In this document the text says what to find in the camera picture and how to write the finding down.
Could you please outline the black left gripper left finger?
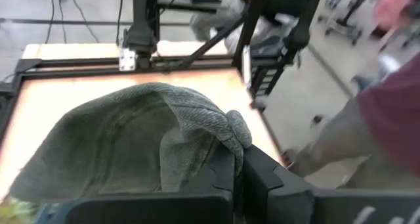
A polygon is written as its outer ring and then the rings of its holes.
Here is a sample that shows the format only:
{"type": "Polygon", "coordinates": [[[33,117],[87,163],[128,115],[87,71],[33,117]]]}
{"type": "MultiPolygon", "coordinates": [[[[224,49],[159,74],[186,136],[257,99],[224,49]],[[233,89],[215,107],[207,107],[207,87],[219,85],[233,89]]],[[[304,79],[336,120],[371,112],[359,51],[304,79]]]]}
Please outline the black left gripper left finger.
{"type": "Polygon", "coordinates": [[[232,198],[234,194],[234,155],[218,145],[210,160],[188,182],[188,191],[194,194],[232,198]]]}

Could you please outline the black aluminium table frame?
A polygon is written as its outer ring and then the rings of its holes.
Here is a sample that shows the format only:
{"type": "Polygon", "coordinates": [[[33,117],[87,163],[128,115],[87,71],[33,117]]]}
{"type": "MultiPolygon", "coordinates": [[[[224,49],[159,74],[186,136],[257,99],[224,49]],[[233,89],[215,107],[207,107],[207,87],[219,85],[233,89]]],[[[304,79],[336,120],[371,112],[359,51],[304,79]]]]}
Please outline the black aluminium table frame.
{"type": "Polygon", "coordinates": [[[75,58],[62,60],[42,60],[40,58],[21,59],[16,65],[16,72],[11,83],[3,83],[0,97],[5,97],[8,103],[0,109],[0,143],[9,125],[9,120],[20,94],[22,82],[33,79],[52,78],[78,78],[88,76],[109,76],[124,74],[144,74],[163,72],[170,73],[185,70],[197,70],[193,65],[197,60],[215,60],[215,56],[204,54],[214,47],[223,37],[226,37],[239,25],[245,22],[245,17],[239,18],[229,27],[225,27],[204,46],[189,56],[165,56],[162,59],[152,60],[149,66],[137,66],[133,70],[120,70],[119,58],[75,58]]]}

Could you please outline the black utility cart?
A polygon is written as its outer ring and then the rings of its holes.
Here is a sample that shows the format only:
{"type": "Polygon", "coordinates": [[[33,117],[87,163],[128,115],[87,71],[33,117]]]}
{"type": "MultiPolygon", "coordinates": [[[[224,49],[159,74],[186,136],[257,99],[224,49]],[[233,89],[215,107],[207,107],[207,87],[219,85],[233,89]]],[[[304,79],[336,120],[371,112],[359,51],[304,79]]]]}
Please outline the black utility cart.
{"type": "Polygon", "coordinates": [[[250,92],[254,99],[267,98],[288,66],[300,63],[300,51],[310,40],[310,25],[320,0],[308,0],[298,18],[279,14],[281,28],[273,36],[250,47],[250,92]]]}

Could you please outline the person's hand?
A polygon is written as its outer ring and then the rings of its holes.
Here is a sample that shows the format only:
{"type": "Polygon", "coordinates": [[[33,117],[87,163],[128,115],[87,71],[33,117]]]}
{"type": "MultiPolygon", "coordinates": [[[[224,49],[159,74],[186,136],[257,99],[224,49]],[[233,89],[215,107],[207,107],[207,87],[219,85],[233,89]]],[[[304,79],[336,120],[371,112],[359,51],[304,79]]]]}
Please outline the person's hand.
{"type": "Polygon", "coordinates": [[[394,30],[412,23],[412,17],[404,9],[415,0],[377,0],[373,8],[373,19],[383,30],[394,30]]]}

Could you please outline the teal plastic bin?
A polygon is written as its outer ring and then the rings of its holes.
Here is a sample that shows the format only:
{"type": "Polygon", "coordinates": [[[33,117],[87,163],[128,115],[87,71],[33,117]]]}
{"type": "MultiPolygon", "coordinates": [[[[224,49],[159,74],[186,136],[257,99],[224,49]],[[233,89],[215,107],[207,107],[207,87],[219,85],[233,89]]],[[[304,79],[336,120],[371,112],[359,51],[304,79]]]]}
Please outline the teal plastic bin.
{"type": "Polygon", "coordinates": [[[79,202],[44,204],[38,211],[34,224],[65,224],[66,216],[79,202]]]}

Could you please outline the person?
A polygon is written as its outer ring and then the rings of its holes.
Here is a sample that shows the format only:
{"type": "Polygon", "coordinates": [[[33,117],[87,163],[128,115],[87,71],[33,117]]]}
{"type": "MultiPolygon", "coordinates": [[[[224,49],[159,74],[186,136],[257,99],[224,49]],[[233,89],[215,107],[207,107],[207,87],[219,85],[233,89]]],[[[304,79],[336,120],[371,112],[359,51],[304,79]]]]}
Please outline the person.
{"type": "Polygon", "coordinates": [[[316,140],[284,154],[300,177],[363,157],[344,188],[420,189],[420,52],[351,98],[316,140]]]}

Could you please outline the green corduroy cap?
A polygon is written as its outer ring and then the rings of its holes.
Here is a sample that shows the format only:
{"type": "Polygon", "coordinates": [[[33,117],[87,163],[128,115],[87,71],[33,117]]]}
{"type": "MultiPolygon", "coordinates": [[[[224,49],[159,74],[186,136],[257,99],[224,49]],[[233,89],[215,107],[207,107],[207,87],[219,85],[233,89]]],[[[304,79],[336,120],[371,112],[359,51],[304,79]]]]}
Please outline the green corduroy cap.
{"type": "Polygon", "coordinates": [[[218,145],[240,173],[251,132],[242,115],[201,93],[166,83],[134,85],[62,116],[10,187],[26,202],[99,194],[176,192],[218,145]]]}

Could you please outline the office chair base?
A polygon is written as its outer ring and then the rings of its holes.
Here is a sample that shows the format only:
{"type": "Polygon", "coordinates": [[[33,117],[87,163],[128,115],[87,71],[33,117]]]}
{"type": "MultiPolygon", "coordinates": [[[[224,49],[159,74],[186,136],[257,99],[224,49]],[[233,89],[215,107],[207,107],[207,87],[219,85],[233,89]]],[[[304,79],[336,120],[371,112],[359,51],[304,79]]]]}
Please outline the office chair base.
{"type": "Polygon", "coordinates": [[[363,34],[363,28],[357,24],[349,22],[352,15],[362,6],[365,0],[351,0],[347,6],[348,12],[343,17],[336,17],[333,12],[336,10],[341,0],[326,0],[325,6],[331,11],[329,16],[319,15],[318,21],[325,22],[324,35],[328,36],[332,32],[337,32],[347,37],[352,46],[355,46],[363,34]]]}

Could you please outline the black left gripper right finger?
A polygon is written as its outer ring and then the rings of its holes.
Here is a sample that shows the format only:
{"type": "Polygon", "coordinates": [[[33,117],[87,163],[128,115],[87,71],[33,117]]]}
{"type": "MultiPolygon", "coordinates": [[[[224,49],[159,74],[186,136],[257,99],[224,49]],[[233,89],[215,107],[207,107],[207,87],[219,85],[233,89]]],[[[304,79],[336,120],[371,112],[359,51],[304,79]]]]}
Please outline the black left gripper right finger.
{"type": "Polygon", "coordinates": [[[254,145],[245,149],[243,171],[246,198],[267,198],[272,190],[275,196],[314,198],[311,185],[254,145]]]}

